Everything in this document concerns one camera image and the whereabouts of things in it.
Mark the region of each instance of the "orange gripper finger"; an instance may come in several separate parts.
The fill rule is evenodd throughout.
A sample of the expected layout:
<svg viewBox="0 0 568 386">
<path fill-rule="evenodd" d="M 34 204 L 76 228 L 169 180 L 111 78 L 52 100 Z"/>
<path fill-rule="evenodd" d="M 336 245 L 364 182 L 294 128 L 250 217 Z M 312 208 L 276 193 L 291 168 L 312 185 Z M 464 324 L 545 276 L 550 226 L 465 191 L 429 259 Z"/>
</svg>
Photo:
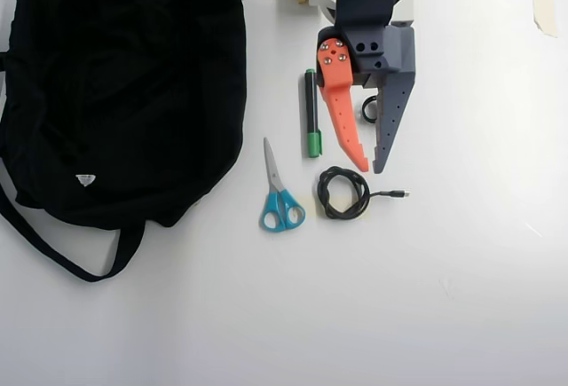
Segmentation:
<svg viewBox="0 0 568 386">
<path fill-rule="evenodd" d="M 347 46 L 330 38 L 318 48 L 319 69 L 323 75 L 321 95 L 334 124 L 339 146 L 361 171 L 369 170 L 369 161 L 359 143 L 357 125 L 351 106 L 353 73 Z"/>
</svg>

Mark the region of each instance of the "small black ring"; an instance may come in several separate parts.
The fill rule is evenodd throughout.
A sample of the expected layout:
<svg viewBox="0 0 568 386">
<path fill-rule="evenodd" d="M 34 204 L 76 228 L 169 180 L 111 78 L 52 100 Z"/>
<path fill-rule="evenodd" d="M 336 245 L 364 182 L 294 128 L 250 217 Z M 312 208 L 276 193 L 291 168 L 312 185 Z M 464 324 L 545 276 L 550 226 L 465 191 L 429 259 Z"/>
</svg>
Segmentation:
<svg viewBox="0 0 568 386">
<path fill-rule="evenodd" d="M 371 105 L 373 102 L 376 102 L 376 96 L 371 96 L 370 98 L 367 98 L 367 100 L 365 102 L 363 102 L 363 107 L 361 108 L 361 113 L 363 115 L 363 119 L 366 122 L 370 122 L 371 124 L 376 123 L 376 118 L 371 118 L 367 115 L 367 107 L 369 105 Z"/>
</svg>

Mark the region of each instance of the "backpack logo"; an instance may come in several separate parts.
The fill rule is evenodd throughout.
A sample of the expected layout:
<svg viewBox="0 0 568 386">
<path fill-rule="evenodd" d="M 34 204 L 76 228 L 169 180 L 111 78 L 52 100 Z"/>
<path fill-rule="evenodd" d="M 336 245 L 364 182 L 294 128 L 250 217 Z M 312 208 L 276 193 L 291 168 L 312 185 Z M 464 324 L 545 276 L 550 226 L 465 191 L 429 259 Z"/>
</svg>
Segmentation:
<svg viewBox="0 0 568 386">
<path fill-rule="evenodd" d="M 86 188 L 87 186 L 92 185 L 97 177 L 95 175 L 76 175 L 76 178 L 79 179 L 81 185 Z"/>
</svg>

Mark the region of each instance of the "scissors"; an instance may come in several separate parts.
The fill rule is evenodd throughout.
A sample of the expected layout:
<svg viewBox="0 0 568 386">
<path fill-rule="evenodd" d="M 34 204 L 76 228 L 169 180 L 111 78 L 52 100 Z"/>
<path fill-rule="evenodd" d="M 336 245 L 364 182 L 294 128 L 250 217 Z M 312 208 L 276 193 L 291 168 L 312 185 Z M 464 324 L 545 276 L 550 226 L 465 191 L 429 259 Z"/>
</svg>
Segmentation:
<svg viewBox="0 0 568 386">
<path fill-rule="evenodd" d="M 266 199 L 261 224 L 266 231 L 282 232 L 287 229 L 295 229 L 305 220 L 305 210 L 290 195 L 288 190 L 282 184 L 278 169 L 276 169 L 276 161 L 274 154 L 267 138 L 264 138 L 264 158 L 266 160 L 266 172 L 268 173 L 268 182 L 270 184 L 270 193 Z M 294 222 L 290 218 L 290 212 L 295 211 L 298 219 Z M 266 217 L 274 215 L 276 218 L 276 226 L 270 227 L 266 224 Z"/>
</svg>

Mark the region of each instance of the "blue scissor handle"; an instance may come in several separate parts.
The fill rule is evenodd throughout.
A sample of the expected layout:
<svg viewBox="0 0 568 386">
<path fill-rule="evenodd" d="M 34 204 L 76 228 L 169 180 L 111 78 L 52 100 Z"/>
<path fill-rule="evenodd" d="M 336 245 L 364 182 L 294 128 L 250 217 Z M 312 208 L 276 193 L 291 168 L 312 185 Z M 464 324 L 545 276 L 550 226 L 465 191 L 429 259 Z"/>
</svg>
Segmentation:
<svg viewBox="0 0 568 386">
<path fill-rule="evenodd" d="M 288 189 L 281 191 L 280 197 L 282 199 L 282 203 L 284 204 L 284 209 L 286 210 L 286 213 L 284 215 L 284 218 L 286 219 L 286 228 L 287 229 L 297 228 L 305 220 L 304 208 L 300 204 L 298 204 L 298 202 L 296 200 L 294 200 L 294 197 L 292 197 L 292 195 L 290 195 L 290 193 L 288 192 Z M 295 223 L 290 220 L 289 212 L 290 212 L 291 209 L 296 209 L 297 211 L 300 212 L 298 214 L 298 219 Z"/>
<path fill-rule="evenodd" d="M 271 228 L 266 224 L 266 217 L 270 214 L 274 214 L 276 218 L 276 226 Z M 284 219 L 280 215 L 280 208 L 278 207 L 278 194 L 277 193 L 269 193 L 268 198 L 266 199 L 266 205 L 264 206 L 263 217 L 260 219 L 260 222 L 263 228 L 269 232 L 282 232 L 286 231 L 286 223 Z"/>
<path fill-rule="evenodd" d="M 282 215 L 280 213 L 280 206 L 278 203 L 278 196 L 280 195 L 280 200 L 284 207 L 285 213 Z M 291 209 L 296 209 L 300 212 L 299 218 L 296 222 L 290 220 L 289 211 Z M 277 220 L 276 226 L 271 228 L 266 224 L 266 216 L 269 214 L 274 214 Z M 261 224 L 266 231 L 269 232 L 282 232 L 287 229 L 294 229 L 300 226 L 305 220 L 305 210 L 296 200 L 290 195 L 288 190 L 284 190 L 280 193 L 269 193 L 266 199 L 266 205 L 264 206 L 263 217 L 261 219 Z"/>
</svg>

